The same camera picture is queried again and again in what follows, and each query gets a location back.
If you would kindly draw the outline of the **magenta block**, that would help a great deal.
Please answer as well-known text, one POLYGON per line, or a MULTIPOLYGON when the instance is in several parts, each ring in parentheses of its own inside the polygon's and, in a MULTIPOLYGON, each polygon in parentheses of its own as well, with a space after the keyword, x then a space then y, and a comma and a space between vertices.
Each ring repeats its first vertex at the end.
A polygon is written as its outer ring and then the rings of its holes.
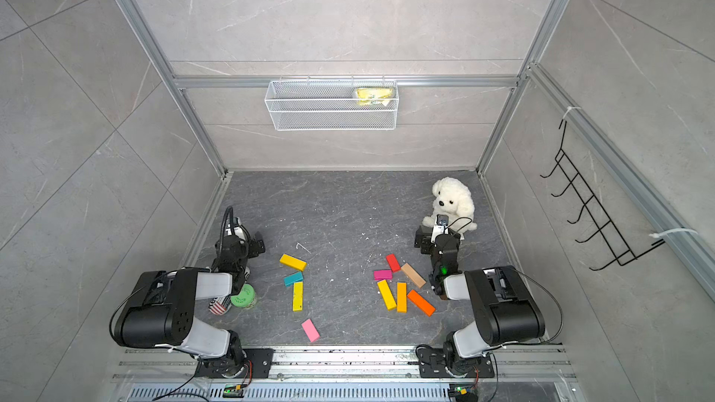
POLYGON ((393 272, 390 269, 382 269, 374 271, 374 280, 391 280, 393 278, 393 272))

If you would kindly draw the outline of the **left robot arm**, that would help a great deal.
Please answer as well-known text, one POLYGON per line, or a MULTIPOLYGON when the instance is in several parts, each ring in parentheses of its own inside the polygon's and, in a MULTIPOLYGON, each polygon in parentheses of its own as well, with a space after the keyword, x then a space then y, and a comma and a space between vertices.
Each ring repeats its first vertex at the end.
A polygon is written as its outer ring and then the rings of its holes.
POLYGON ((184 267, 140 275, 134 290, 112 314, 108 331, 113 341, 133 349, 179 351, 197 359, 197 375, 212 378, 258 373, 236 331, 216 328, 195 316, 196 303, 206 301, 212 314, 232 306, 255 303, 249 284, 249 260, 266 252, 264 240, 254 236, 228 207, 215 244, 216 257, 208 268, 184 267))

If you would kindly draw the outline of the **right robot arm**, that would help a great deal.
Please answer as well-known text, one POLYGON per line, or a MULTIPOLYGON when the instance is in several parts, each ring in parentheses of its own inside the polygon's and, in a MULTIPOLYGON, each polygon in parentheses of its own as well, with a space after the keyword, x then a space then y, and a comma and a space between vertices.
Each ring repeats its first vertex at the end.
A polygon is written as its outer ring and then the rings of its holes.
POLYGON ((511 265, 461 271, 461 234, 445 214, 420 228, 415 247, 430 257, 432 290, 446 301, 470 303, 473 321, 448 334, 440 348, 415 347, 422 378, 475 377, 487 355, 512 344, 545 344, 547 324, 523 275, 511 265))

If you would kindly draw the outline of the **lime yellow long block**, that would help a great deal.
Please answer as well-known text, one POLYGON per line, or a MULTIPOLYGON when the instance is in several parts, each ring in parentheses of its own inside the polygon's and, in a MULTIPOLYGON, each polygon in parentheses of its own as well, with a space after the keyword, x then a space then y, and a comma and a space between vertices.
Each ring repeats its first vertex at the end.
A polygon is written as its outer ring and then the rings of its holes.
POLYGON ((296 282, 292 285, 292 311, 302 312, 304 308, 304 283, 296 282))

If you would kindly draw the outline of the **red block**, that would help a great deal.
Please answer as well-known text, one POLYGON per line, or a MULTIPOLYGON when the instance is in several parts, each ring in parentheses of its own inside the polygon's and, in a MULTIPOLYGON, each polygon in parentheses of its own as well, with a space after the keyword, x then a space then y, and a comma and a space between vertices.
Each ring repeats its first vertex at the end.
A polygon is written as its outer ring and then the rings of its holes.
POLYGON ((401 270, 401 265, 398 262, 398 259, 395 254, 389 254, 385 257, 385 260, 387 261, 389 268, 392 273, 397 273, 398 271, 401 270))

